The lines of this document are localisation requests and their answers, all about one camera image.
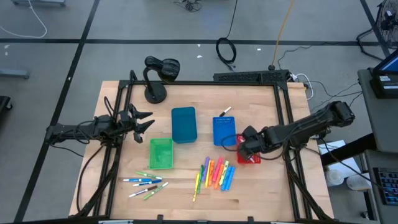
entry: pink highlighter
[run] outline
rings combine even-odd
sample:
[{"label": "pink highlighter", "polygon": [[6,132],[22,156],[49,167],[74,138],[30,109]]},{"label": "pink highlighter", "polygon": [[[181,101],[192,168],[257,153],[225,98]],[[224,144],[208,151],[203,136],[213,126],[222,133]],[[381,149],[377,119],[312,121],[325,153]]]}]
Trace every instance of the pink highlighter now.
[{"label": "pink highlighter", "polygon": [[[215,174],[218,174],[218,172],[220,171],[220,167],[221,167],[222,163],[223,163],[223,158],[220,157],[217,162],[217,168],[216,168]],[[215,183],[216,180],[217,180],[217,175],[213,175],[213,182]]]}]

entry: computer screen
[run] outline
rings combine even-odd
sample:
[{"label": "computer screen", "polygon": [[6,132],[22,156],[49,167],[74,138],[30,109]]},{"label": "computer screen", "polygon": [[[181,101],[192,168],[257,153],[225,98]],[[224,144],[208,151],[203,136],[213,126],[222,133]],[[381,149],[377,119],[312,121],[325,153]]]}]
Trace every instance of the computer screen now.
[{"label": "computer screen", "polygon": [[398,72],[398,55],[388,61],[384,66],[382,66],[380,70],[388,72]]}]

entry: cart wheel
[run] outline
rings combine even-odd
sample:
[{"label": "cart wheel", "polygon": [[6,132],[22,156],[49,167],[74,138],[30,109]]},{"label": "cart wheel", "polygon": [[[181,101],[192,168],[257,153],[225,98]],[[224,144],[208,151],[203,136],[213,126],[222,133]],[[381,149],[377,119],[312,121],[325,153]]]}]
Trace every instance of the cart wheel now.
[{"label": "cart wheel", "polygon": [[12,103],[8,103],[8,105],[6,106],[6,110],[11,110],[12,109]]}]

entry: green marker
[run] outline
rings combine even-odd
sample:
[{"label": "green marker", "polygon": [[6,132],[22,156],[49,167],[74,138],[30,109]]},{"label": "green marker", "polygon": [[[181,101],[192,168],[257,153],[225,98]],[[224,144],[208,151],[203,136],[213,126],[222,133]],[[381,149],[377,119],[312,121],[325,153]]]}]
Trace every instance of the green marker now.
[{"label": "green marker", "polygon": [[[200,176],[199,176],[199,180],[201,180],[201,176],[203,175],[203,170],[205,169],[204,165],[200,165]],[[198,184],[198,194],[200,194],[200,186],[201,186],[201,181],[199,181]]]},{"label": "green marker", "polygon": [[155,175],[152,175],[152,174],[146,174],[146,173],[138,172],[138,171],[136,171],[136,174],[143,175],[143,176],[146,176],[146,177],[152,177],[152,178],[155,178],[155,179],[158,179],[158,180],[162,180],[161,177],[158,177],[158,176],[155,176]]},{"label": "green marker", "polygon": [[147,200],[148,198],[150,198],[150,196],[154,195],[156,192],[162,190],[164,187],[166,187],[166,185],[169,184],[168,182],[164,183],[162,186],[156,188],[153,192],[145,195],[144,200]]},{"label": "green marker", "polygon": [[221,179],[220,179],[220,186],[223,185],[224,182],[224,178],[225,178],[225,174],[226,174],[226,170],[228,168],[229,162],[225,161],[225,165],[224,165],[224,169],[223,169],[223,173],[221,175]]}]

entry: yellow cable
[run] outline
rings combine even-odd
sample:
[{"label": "yellow cable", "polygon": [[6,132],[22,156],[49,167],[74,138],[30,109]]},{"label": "yellow cable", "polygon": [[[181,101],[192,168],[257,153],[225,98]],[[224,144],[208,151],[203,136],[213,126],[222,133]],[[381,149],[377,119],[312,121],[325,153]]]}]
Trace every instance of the yellow cable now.
[{"label": "yellow cable", "polygon": [[285,28],[285,24],[286,24],[286,21],[287,21],[287,18],[288,18],[288,16],[289,16],[289,14],[290,14],[290,10],[292,9],[293,2],[294,2],[294,0],[291,0],[291,1],[290,1],[289,10],[287,10],[287,14],[286,14],[286,16],[285,16],[284,23],[282,24],[282,27],[280,28],[279,35],[278,35],[278,39],[276,40],[274,58],[272,59],[271,65],[274,65],[275,58],[276,58],[276,53],[277,53],[277,51],[278,51],[279,39],[280,39],[280,37],[282,36],[282,31],[283,31],[284,28]]}]

